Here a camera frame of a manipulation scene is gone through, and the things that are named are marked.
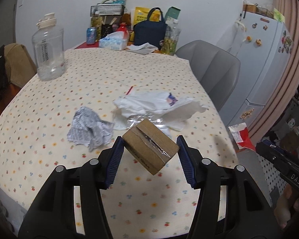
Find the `curtain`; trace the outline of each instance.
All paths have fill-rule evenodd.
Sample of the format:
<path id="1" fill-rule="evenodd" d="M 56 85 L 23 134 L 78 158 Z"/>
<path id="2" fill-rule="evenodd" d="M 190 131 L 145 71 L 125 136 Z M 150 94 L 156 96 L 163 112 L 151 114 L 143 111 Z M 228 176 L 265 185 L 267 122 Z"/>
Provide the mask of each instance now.
<path id="1" fill-rule="evenodd" d="M 285 24 L 294 42 L 292 54 L 282 78 L 265 108 L 249 127 L 253 144 L 261 140 L 283 113 L 299 85 L 299 1 L 274 0 L 274 7 L 285 16 Z"/>

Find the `white bottle cap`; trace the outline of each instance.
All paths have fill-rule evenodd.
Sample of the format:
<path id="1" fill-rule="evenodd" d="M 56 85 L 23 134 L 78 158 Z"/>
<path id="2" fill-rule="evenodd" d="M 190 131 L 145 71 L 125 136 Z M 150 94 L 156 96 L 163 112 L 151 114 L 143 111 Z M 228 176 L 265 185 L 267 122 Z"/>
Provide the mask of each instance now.
<path id="1" fill-rule="evenodd" d="M 54 14 L 55 13 L 48 13 L 44 16 L 43 20 L 39 20 L 39 22 L 37 23 L 38 29 L 55 26 L 56 18 Z"/>

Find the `white wall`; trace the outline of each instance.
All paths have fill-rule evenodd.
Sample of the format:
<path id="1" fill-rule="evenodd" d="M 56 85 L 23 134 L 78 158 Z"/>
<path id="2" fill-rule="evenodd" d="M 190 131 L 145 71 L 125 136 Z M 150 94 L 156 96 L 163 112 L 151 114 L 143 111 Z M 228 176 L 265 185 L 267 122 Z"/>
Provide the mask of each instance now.
<path id="1" fill-rule="evenodd" d="M 16 40 L 33 55 L 31 37 L 36 23 L 45 14 L 55 12 L 64 27 L 64 48 L 69 49 L 86 39 L 90 24 L 90 6 L 102 0 L 18 0 Z M 243 0 L 127 0 L 127 8 L 160 7 L 165 13 L 171 6 L 181 9 L 179 25 L 182 32 L 178 46 L 202 39 L 216 44 L 232 26 L 241 12 Z M 273 0 L 249 0 L 258 4 Z"/>

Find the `soda can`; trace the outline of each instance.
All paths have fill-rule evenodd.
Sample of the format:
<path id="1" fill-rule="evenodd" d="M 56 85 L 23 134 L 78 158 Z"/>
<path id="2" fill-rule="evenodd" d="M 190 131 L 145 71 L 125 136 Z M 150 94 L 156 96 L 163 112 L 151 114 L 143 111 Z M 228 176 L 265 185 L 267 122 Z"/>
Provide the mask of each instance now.
<path id="1" fill-rule="evenodd" d="M 96 39 L 96 28 L 88 28 L 86 31 L 86 43 L 88 45 L 95 44 Z"/>

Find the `tissue pack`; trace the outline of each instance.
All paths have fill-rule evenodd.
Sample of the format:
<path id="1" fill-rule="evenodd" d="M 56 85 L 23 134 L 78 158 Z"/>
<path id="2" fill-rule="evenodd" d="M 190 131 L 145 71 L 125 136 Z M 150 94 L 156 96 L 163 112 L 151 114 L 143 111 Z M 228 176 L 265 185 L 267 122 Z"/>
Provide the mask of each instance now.
<path id="1" fill-rule="evenodd" d="M 130 128 L 122 137 L 125 148 L 152 175 L 179 151 L 178 145 L 148 119 Z"/>
<path id="2" fill-rule="evenodd" d="M 100 39 L 98 47 L 122 51 L 126 49 L 128 41 L 124 39 L 124 32 L 117 31 Z"/>

